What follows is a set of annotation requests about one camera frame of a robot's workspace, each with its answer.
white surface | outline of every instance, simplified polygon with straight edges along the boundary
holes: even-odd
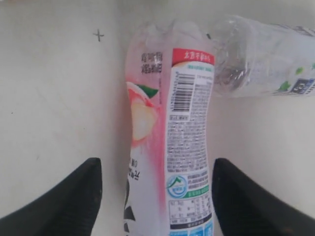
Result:
[[[146,20],[174,17],[211,30],[225,13],[315,28],[312,0],[2,2],[0,217],[97,156],[104,187],[93,236],[122,236],[131,130],[124,58],[130,37]],[[97,29],[104,34],[101,42],[93,35]],[[213,99],[211,160],[230,158],[272,193],[315,216],[314,102],[315,97]]]

pink bottle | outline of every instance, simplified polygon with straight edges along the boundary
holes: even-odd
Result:
[[[132,144],[128,236],[212,236],[206,115],[212,42],[191,22],[142,27],[126,59]]]

black plastic part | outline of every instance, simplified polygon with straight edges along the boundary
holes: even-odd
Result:
[[[0,236],[90,236],[101,198],[101,161],[90,158],[42,197],[1,219]]]
[[[215,162],[212,196],[225,236],[315,236],[314,219],[267,192],[226,159]]]

plastic bottle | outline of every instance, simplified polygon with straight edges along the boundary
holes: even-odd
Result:
[[[142,27],[126,58],[132,144],[128,236],[212,236],[206,115],[212,42],[190,22]]]
[[[210,35],[217,47],[216,95],[314,94],[315,31],[228,16]]]

round logo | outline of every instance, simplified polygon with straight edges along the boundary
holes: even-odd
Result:
[[[173,198],[182,198],[187,193],[187,181],[182,176],[172,176],[167,181],[167,191]]]

